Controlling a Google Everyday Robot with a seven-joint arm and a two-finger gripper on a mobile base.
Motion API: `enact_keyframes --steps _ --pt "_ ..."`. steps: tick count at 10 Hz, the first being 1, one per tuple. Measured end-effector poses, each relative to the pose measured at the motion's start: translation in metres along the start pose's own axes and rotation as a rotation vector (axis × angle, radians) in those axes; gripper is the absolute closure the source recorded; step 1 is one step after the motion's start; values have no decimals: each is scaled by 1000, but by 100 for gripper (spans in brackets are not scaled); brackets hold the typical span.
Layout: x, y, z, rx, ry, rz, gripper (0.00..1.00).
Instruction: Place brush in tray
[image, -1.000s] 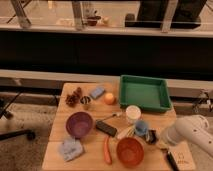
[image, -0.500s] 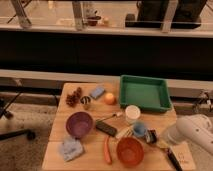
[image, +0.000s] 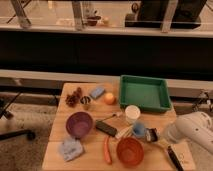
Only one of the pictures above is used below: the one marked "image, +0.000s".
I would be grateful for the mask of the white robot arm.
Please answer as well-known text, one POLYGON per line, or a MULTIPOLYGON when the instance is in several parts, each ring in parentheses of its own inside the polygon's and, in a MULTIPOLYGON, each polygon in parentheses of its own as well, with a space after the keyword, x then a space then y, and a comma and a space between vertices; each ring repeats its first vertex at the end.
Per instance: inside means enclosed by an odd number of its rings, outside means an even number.
POLYGON ((178 116, 162 131, 162 137, 172 144, 190 139, 213 155, 213 121, 205 112, 192 112, 178 116))

